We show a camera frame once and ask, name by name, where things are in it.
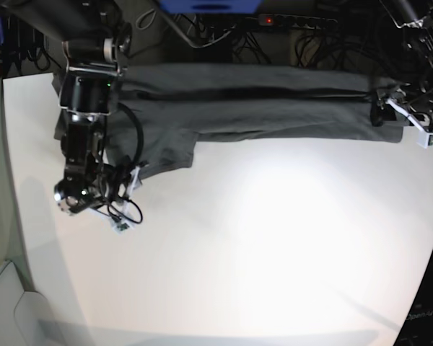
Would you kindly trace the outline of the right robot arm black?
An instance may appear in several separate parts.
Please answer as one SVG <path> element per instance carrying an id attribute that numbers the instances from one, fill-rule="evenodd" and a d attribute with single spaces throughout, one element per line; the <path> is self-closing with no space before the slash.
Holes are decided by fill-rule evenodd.
<path id="1" fill-rule="evenodd" d="M 66 70 L 59 91 L 67 114 L 61 151 L 64 177 L 55 186 L 59 208 L 69 214 L 124 203 L 121 187 L 138 176 L 144 146 L 141 123 L 118 101 L 126 74 L 132 27 L 115 1 L 3 1 L 3 7 L 35 29 L 60 40 Z M 103 161 L 108 117 L 123 112 L 134 124 L 137 146 L 132 158 L 112 166 Z"/>

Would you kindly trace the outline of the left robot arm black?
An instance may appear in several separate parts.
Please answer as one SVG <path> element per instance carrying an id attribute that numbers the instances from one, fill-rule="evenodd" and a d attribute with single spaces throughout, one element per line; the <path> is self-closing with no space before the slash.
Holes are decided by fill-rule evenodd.
<path id="1" fill-rule="evenodd" d="M 381 98 L 394 101 L 410 115 L 433 122 L 433 1 L 381 1 L 403 36 L 403 54 L 411 70 Z"/>

